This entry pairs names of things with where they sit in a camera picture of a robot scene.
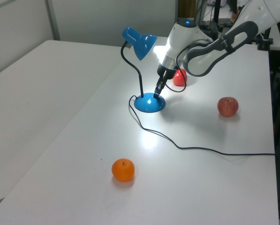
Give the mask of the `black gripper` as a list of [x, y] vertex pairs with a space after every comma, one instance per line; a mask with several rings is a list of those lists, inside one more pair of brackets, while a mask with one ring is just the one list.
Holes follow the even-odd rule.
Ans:
[[168, 69], [165, 66], [159, 64], [157, 74], [159, 75], [159, 80], [156, 84], [156, 88], [153, 94], [154, 98], [159, 98], [159, 95], [161, 94], [166, 81], [173, 79], [175, 75], [175, 69]]

